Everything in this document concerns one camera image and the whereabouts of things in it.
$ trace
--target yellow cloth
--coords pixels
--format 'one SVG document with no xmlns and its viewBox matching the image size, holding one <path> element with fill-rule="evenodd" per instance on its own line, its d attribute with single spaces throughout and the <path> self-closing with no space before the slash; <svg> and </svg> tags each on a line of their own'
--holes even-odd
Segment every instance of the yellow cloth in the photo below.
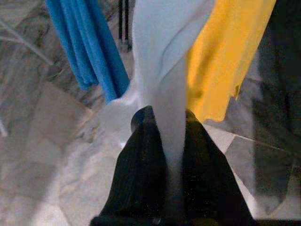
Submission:
<svg viewBox="0 0 301 226">
<path fill-rule="evenodd" d="M 262 38 L 276 0 L 216 0 L 187 53 L 187 107 L 222 121 Z"/>
</svg>

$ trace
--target marble floor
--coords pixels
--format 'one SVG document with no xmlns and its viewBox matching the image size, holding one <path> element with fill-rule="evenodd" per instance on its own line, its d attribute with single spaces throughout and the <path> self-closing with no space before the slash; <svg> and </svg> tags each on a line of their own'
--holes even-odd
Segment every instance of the marble floor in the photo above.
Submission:
<svg viewBox="0 0 301 226">
<path fill-rule="evenodd" d="M 88 225 L 107 199 L 120 153 L 100 117 L 102 91 L 78 88 L 42 0 L 12 2 L 1 1 L 0 16 L 5 11 L 55 65 L 22 45 L 0 42 L 0 115 L 9 130 L 0 137 L 0 225 Z M 113 10 L 116 1 L 108 2 Z M 15 7 L 24 10 L 10 17 Z M 109 13 L 116 38 L 118 17 Z M 272 50 L 267 29 L 225 121 L 204 126 L 254 218 L 301 220 L 301 140 L 286 128 Z M 121 57 L 131 75 L 132 54 Z"/>
</svg>

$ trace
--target white cloth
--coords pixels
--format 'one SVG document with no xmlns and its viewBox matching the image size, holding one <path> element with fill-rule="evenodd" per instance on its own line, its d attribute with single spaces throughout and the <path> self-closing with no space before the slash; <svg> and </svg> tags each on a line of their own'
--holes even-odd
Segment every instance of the white cloth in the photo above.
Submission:
<svg viewBox="0 0 301 226">
<path fill-rule="evenodd" d="M 110 102 L 102 118 L 123 146 L 131 136 L 130 121 L 151 105 L 169 169 L 166 212 L 182 207 L 181 164 L 185 140 L 185 54 L 199 35 L 214 0 L 137 0 L 133 20 L 135 74 L 125 95 Z"/>
</svg>

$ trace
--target blue towel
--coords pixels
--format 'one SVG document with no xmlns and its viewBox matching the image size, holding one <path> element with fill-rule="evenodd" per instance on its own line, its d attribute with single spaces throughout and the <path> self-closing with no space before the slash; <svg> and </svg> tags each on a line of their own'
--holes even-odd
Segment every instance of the blue towel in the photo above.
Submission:
<svg viewBox="0 0 301 226">
<path fill-rule="evenodd" d="M 97 0 L 46 4 L 80 86 L 100 84 L 107 103 L 121 97 L 129 79 Z"/>
</svg>

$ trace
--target yellow towel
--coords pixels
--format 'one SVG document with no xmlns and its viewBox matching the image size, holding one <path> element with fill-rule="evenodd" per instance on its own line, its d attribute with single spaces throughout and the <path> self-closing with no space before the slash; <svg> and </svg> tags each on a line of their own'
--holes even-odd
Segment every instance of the yellow towel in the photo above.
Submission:
<svg viewBox="0 0 301 226">
<path fill-rule="evenodd" d="M 187 53 L 187 107 L 222 121 L 262 38 L 276 0 L 216 0 Z"/>
</svg>

